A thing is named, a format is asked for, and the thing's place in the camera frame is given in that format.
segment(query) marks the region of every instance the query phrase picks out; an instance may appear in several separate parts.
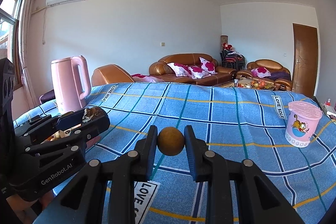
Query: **brown leather armchair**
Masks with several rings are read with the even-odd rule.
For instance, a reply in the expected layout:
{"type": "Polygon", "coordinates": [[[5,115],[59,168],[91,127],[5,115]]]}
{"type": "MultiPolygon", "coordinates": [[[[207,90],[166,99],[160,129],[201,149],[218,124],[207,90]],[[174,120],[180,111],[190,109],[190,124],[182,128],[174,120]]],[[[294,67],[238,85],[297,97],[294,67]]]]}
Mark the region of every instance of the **brown leather armchair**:
{"type": "Polygon", "coordinates": [[[149,67],[149,74],[158,78],[163,79],[166,82],[177,82],[185,84],[194,84],[194,85],[204,85],[212,86],[218,85],[227,81],[230,81],[234,78],[236,73],[235,69],[218,67],[218,62],[216,59],[213,59],[208,54],[173,54],[161,58],[158,62],[153,63],[149,67]],[[196,65],[200,66],[200,57],[213,62],[215,65],[216,74],[202,78],[202,79],[191,79],[190,77],[180,76],[177,77],[174,71],[167,65],[168,63],[180,63],[182,65],[190,66],[196,65]]]}
{"type": "Polygon", "coordinates": [[[123,68],[115,64],[96,68],[91,77],[92,86],[113,83],[133,83],[132,76],[123,68]]]}
{"type": "Polygon", "coordinates": [[[272,83],[275,86],[275,90],[292,91],[293,88],[292,81],[289,81],[287,79],[271,80],[268,78],[254,77],[251,72],[252,69],[264,67],[268,69],[270,73],[275,71],[284,71],[290,75],[291,74],[290,71],[280,63],[269,59],[259,59],[254,62],[248,63],[246,67],[247,67],[246,70],[240,70],[237,72],[236,79],[244,77],[256,81],[264,80],[267,83],[272,83]]]}

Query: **window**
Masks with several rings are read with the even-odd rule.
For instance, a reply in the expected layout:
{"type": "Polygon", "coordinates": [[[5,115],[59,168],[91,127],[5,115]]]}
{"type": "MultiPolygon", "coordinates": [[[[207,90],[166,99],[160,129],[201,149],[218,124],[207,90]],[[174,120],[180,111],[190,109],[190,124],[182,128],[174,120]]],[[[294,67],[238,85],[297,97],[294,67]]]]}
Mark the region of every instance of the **window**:
{"type": "Polygon", "coordinates": [[[22,0],[3,0],[0,4],[0,59],[8,58],[15,66],[14,89],[21,86],[18,56],[18,18],[22,0]]]}

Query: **window frame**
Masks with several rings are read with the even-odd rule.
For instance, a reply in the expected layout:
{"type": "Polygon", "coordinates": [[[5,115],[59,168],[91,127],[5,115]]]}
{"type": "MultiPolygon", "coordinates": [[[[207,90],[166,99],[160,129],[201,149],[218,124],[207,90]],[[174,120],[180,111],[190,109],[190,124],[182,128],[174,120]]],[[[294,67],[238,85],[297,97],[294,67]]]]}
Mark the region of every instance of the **window frame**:
{"type": "Polygon", "coordinates": [[[19,51],[18,51],[18,25],[19,25],[21,5],[22,5],[22,0],[17,0],[15,10],[13,13],[14,16],[0,9],[0,17],[3,18],[5,21],[7,21],[9,24],[13,25],[11,42],[8,43],[7,41],[7,50],[11,51],[11,56],[12,56],[13,64],[15,67],[15,75],[16,75],[16,81],[17,81],[17,84],[14,86],[13,90],[17,90],[20,87],[22,87],[22,82],[21,82],[22,67],[21,67],[19,51]]]}

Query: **round brown ball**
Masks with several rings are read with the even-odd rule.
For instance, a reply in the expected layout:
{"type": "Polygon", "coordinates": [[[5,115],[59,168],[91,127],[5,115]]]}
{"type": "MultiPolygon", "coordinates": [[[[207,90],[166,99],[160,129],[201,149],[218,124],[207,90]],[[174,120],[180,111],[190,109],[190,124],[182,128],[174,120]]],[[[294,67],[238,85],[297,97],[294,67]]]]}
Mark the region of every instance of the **round brown ball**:
{"type": "Polygon", "coordinates": [[[166,156],[176,156],[183,150],[184,136],[177,128],[165,127],[157,137],[157,148],[166,156]]]}

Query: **pink container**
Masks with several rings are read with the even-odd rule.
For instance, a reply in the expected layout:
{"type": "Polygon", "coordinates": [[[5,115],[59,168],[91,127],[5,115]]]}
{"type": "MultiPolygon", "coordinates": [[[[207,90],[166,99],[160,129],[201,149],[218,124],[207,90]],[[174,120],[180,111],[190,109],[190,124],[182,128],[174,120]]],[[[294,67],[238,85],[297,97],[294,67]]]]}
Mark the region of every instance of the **pink container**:
{"type": "Polygon", "coordinates": [[[317,106],[302,101],[288,103],[288,109],[291,113],[285,138],[293,146],[306,147],[322,118],[322,111],[317,106]]]}
{"type": "Polygon", "coordinates": [[[85,97],[91,92],[91,83],[86,59],[83,56],[73,56],[52,61],[51,76],[58,111],[61,114],[77,111],[85,107],[85,97]],[[84,92],[78,66],[82,70],[84,92]]]}

